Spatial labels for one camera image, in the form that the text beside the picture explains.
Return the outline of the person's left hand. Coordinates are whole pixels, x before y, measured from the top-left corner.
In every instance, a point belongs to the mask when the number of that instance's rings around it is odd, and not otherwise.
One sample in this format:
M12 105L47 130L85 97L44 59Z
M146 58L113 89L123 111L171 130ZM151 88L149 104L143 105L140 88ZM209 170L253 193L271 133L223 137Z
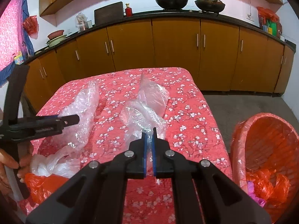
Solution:
M20 182L24 182L25 175L29 172L30 162L33 156L33 145L30 141L25 142L26 154L20 158L19 162L15 161L5 150L1 149L1 193L5 196L12 192L9 184L5 166L12 169L17 169L17 177Z

